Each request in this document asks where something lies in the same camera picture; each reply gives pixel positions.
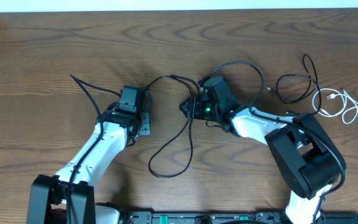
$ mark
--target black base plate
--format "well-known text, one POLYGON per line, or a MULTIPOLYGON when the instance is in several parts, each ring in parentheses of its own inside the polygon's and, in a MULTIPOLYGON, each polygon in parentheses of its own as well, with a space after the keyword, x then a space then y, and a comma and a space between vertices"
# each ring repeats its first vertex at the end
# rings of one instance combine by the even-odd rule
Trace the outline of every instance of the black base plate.
MULTIPOLYGON (((258 220, 268 224, 291 223, 281 212, 259 213, 152 213, 128 212, 123 224, 219 224, 236 220, 258 220)), ((317 224, 358 224, 355 213, 323 213, 317 224)))

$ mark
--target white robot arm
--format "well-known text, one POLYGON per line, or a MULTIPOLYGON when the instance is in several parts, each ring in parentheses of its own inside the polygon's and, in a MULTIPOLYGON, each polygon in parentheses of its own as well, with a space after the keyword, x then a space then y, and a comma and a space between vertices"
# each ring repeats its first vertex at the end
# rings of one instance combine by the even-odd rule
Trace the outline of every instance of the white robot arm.
MULTIPOLYGON (((102 140, 95 146, 95 148, 87 155, 81 163, 77 175, 75 175, 73 184, 78 184, 81 181, 88 183, 88 185, 96 187, 100 178, 110 165, 114 157, 121 152, 127 144, 127 130, 120 126, 120 124, 110 123, 105 121, 103 123, 104 134, 102 140)), ((69 182, 73 166, 77 164, 78 160, 90 148, 100 134, 100 124, 94 126, 94 131, 89 140, 75 155, 75 157, 62 169, 56 172, 59 176, 59 181, 69 182)))
POLYGON ((180 105, 186 117, 217 122, 225 132, 252 138, 269 146, 274 159, 291 188, 285 213, 294 224, 310 224, 319 217, 324 193, 339 176, 346 163, 312 114, 276 116, 238 105, 223 77, 200 80, 203 95, 199 102, 180 105), (312 145, 301 155, 298 149, 312 145))

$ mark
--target metal bracket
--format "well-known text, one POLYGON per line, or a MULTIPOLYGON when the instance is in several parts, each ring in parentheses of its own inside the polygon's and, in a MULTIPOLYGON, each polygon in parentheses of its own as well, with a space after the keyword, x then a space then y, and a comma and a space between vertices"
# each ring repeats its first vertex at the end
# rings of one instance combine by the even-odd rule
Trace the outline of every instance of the metal bracket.
POLYGON ((140 118, 142 120, 142 127, 140 131, 136 134, 136 137, 147 136, 150 135, 150 117, 148 112, 143 112, 140 114, 140 118))

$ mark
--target cable connector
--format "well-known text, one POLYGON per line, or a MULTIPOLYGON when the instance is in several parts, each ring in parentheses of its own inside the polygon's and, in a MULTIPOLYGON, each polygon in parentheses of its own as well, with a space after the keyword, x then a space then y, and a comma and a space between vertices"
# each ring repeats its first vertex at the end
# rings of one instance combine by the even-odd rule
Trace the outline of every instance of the cable connector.
POLYGON ((287 112, 285 112, 285 114, 289 115, 289 116, 298 116, 299 115, 299 113, 294 112, 294 111, 287 111, 287 112))
POLYGON ((330 94, 330 95, 327 96, 327 99, 329 99, 329 100, 332 100, 333 98, 335 98, 335 94, 334 94, 334 93, 332 93, 332 94, 330 94))
POLYGON ((274 89, 270 88, 270 87, 267 87, 267 90, 268 91, 271 91, 272 93, 276 94, 277 95, 277 91, 275 91, 274 89))
POLYGON ((330 114, 329 114, 326 110, 324 110, 324 109, 322 109, 322 108, 321 108, 321 112, 323 112, 324 114, 330 116, 330 114))

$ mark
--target white arm segment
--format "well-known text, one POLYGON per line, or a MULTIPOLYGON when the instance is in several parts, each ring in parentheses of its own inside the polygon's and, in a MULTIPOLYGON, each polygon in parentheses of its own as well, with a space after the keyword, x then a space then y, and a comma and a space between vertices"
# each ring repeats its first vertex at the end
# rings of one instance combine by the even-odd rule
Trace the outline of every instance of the white arm segment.
MULTIPOLYGON (((311 200, 301 198, 296 193, 291 191, 290 203, 285 209, 285 214, 293 224, 310 224, 313 222, 313 214, 316 210, 318 200, 323 192, 331 188, 331 184, 323 187, 317 191, 316 196, 311 200)), ((317 213, 316 218, 320 217, 320 211, 317 213)))
MULTIPOLYGON (((104 122, 103 138, 95 145, 92 151, 87 155, 85 160, 81 163, 77 174, 75 175, 74 184, 85 181, 88 185, 96 187, 100 178, 110 165, 112 159, 121 152, 127 142, 127 131, 120 127, 119 124, 104 122)), ((73 166, 80 160, 82 155, 95 142, 100 133, 100 124, 97 123, 94 127, 93 134, 75 157, 62 169, 56 172, 59 175, 59 180, 69 182, 73 166)))
MULTIPOLYGON (((255 110, 257 114, 262 116, 266 116, 269 118, 276 119, 280 118, 282 121, 292 122, 291 116, 275 116, 272 114, 264 113, 256 108, 252 108, 255 110)), ((259 118, 256 116, 251 116, 251 113, 248 108, 240 111, 236 116, 232 119, 232 123, 234 128, 236 129, 238 135, 245 138, 252 138, 260 141, 261 143, 267 144, 265 140, 265 136, 268 133, 272 132, 274 129, 280 129, 286 124, 276 123, 274 121, 269 121, 263 118, 259 118)), ((296 147, 299 148, 302 146, 302 143, 299 142, 296 147)), ((307 198, 301 198, 296 193, 291 191, 290 203, 285 209, 285 213, 288 218, 291 220, 293 224, 310 224, 312 223, 312 218, 314 211, 316 210, 319 196, 329 190, 331 188, 331 184, 320 189, 316 196, 314 196, 311 200, 307 198)))
MULTIPOLYGON (((291 116, 286 116, 286 117, 275 116, 272 114, 261 112, 256 108, 252 108, 252 110, 255 110, 255 112, 257 112, 257 114, 260 114, 262 116, 266 116, 269 118, 276 119, 277 117, 279 117, 280 120, 282 120, 282 121, 292 122, 292 118, 293 118, 291 116)), ((280 129, 280 128, 286 126, 286 124, 280 124, 280 123, 276 123, 274 121, 269 121, 269 120, 266 120, 263 118, 258 118, 256 116, 251 116, 249 108, 246 108, 246 109, 238 112, 238 114, 236 114, 236 116, 232 119, 232 123, 233 123, 234 129, 236 129, 237 133, 241 137, 252 138, 252 139, 260 141, 263 144, 267 144, 266 140, 265 140, 265 136, 268 133, 272 132, 274 129, 280 129)))

